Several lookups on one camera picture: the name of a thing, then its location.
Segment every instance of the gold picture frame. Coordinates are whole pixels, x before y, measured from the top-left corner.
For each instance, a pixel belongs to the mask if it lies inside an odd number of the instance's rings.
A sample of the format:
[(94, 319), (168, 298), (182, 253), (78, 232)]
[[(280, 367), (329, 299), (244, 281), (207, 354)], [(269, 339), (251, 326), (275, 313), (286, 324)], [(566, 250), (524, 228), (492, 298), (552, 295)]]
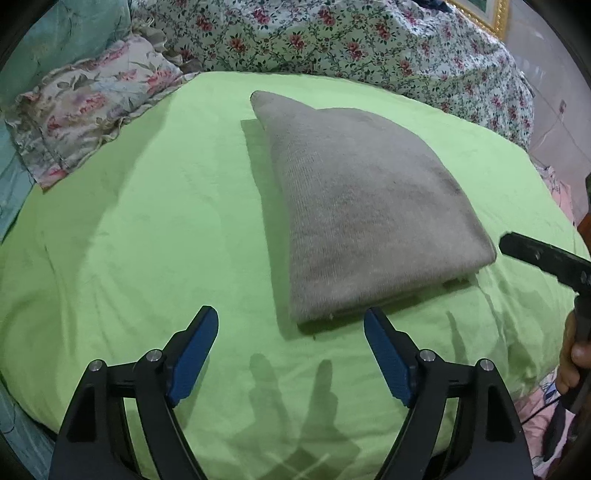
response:
[(509, 0), (451, 0), (476, 25), (498, 39), (505, 38)]

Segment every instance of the human hand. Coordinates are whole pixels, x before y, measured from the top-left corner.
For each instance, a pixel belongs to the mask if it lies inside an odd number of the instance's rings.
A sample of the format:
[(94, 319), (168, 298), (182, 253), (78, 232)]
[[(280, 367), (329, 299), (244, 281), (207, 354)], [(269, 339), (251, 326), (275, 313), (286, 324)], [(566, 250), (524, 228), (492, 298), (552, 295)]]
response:
[(564, 325), (560, 365), (556, 375), (556, 389), (561, 395), (564, 395), (579, 383), (580, 375), (577, 366), (591, 368), (591, 342), (575, 343), (576, 331), (576, 318), (574, 312), (570, 312)]

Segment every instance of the metal screw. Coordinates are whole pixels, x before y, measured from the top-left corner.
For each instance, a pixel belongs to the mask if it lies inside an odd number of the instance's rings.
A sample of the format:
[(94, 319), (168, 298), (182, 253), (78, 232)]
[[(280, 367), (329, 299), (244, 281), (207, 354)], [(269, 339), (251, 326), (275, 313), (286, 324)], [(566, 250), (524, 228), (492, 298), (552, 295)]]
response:
[(88, 370), (91, 372), (98, 372), (103, 366), (102, 360), (93, 360), (88, 364)]
[(487, 372), (491, 372), (495, 369), (495, 364), (489, 360), (488, 358), (485, 358), (484, 360), (480, 360), (480, 366), (482, 367), (483, 370), (487, 371)]
[(431, 351), (431, 350), (421, 350), (421, 353), (419, 354), (419, 356), (425, 360), (426, 362), (433, 362), (433, 360), (435, 360), (437, 358), (437, 356), (435, 355), (435, 352)]
[(146, 353), (146, 360), (148, 362), (157, 362), (162, 358), (162, 352), (158, 349), (150, 350)]

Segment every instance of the black cable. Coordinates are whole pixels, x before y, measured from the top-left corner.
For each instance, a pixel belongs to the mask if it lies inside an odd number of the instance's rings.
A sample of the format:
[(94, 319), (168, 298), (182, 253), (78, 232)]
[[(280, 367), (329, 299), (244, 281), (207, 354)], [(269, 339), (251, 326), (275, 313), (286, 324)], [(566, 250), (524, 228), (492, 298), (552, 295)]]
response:
[(530, 415), (529, 417), (527, 417), (524, 421), (521, 422), (521, 425), (525, 425), (526, 423), (528, 423), (532, 418), (534, 418), (538, 413), (540, 413), (541, 411), (547, 409), (549, 406), (554, 405), (556, 402), (558, 402), (558, 400), (561, 399), (561, 395), (559, 395), (558, 397), (556, 397), (554, 400), (552, 400), (550, 403), (548, 403), (547, 405), (544, 405), (541, 408), (538, 408), (538, 410), (536, 410), (536, 412), (533, 415)]

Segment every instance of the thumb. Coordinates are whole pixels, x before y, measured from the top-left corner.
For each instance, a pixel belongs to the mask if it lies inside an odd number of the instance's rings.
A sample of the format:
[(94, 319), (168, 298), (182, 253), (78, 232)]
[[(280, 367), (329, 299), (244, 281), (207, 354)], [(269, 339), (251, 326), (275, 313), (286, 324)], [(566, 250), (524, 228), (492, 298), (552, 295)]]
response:
[(578, 367), (591, 368), (591, 343), (575, 343), (570, 356)]

